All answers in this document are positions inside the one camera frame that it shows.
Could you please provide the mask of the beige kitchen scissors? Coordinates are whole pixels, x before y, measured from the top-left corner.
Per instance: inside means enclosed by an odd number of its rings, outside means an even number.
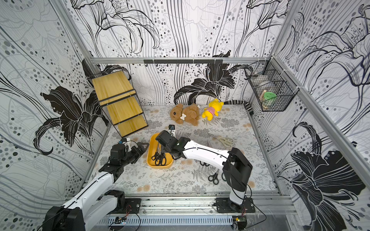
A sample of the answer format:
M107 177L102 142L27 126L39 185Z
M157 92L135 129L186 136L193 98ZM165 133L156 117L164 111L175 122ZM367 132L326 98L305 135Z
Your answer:
M224 147L226 148L231 148L234 144L233 139L228 138L228 137L222 137L219 135L214 135L211 133L208 133L211 137L217 139Z

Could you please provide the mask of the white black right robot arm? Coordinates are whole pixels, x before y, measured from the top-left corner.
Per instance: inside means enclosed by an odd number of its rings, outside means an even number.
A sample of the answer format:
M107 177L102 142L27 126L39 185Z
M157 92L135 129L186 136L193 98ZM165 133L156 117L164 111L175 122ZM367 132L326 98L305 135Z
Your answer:
M214 149L186 137L177 139L167 131L160 132L155 140L164 148L164 152L177 159L198 160L220 170L231 187L230 204L242 205L253 167L241 150L235 147L229 151Z

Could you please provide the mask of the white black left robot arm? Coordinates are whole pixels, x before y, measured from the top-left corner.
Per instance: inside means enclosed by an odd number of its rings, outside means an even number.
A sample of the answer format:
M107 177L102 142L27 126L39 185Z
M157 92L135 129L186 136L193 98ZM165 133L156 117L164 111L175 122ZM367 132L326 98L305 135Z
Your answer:
M135 164L148 147L148 143L128 139L113 145L108 161L98 174L73 198L50 208L39 229L89 231L112 211L129 213L133 206L126 202L125 193L110 187L124 172L125 166Z

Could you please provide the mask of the yellow plastic storage box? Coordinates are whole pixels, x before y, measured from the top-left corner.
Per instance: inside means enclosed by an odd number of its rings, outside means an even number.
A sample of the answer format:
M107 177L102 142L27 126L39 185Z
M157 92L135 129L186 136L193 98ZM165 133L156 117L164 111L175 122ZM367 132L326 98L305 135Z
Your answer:
M155 133L154 135L152 135L152 137L150 139L149 148L148 148L148 155L147 155L147 164L150 167L155 168L155 169L167 169L167 168L170 168L172 166L172 164L173 164L173 158L172 158L172 156L169 153L165 153L166 154L166 158L167 158L167 163L164 166L156 166L154 164L154 161L151 159L152 156L155 154L157 144L159 144L155 140L155 138L158 136L158 134L159 133Z

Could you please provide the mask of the small black scissors front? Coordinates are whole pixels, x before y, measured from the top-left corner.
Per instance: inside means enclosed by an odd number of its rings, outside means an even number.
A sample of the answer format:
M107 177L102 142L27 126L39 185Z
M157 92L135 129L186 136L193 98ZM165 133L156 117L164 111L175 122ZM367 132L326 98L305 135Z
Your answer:
M208 177L208 181L212 182L214 185L218 185L219 184L218 173L219 173L219 170L217 170L213 175L210 175Z

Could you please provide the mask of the brown plush dog toy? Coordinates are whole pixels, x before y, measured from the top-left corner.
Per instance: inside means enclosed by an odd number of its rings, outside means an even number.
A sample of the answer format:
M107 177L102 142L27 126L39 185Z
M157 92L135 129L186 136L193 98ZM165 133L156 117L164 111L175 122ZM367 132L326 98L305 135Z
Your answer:
M199 107L196 104L184 107L183 104L177 104L170 111L170 118L176 124L189 123L193 126L198 125L200 119Z

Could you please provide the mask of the yellow plush bear toy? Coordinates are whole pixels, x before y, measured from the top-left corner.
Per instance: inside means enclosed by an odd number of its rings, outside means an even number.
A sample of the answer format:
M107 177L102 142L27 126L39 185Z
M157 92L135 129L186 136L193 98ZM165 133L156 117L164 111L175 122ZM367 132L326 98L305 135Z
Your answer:
M215 116L219 116L219 112L222 110L224 102L214 99L211 101L207 108L202 113L202 118L207 118L208 121L212 121Z

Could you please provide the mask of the green lid jar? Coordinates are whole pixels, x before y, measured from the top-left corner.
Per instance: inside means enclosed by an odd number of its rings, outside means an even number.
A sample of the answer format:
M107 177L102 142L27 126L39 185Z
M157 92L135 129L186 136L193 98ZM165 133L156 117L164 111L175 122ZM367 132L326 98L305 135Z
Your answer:
M277 99L277 95L273 92L265 92L262 98L262 106L263 108L271 108Z

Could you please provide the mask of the wooden shelf black frame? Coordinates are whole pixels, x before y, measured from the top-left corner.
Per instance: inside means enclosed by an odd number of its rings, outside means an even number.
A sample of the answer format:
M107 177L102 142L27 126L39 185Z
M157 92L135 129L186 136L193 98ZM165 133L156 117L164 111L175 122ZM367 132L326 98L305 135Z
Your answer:
M92 85L100 106L121 137L148 127L137 91L122 70L92 76Z

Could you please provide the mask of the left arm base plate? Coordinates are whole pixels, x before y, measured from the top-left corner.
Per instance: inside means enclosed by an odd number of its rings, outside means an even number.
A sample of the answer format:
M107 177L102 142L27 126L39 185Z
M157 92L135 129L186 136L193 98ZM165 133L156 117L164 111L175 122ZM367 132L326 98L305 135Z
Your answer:
M126 198L120 208L114 209L110 214L138 214L141 208L141 198Z

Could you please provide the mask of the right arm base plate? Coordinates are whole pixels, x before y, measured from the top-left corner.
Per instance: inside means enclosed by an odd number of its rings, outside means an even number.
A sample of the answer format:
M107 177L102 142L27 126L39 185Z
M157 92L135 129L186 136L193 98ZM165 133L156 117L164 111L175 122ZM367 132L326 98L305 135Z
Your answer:
M214 206L218 213L255 213L255 206L251 198L245 198L241 205L232 202L229 198L216 198Z

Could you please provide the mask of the black wall hook rail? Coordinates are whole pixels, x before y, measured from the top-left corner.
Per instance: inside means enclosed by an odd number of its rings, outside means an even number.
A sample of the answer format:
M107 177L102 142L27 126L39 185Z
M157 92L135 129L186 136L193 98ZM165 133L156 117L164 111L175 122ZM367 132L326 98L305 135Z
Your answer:
M223 64L223 59L144 59L144 64Z

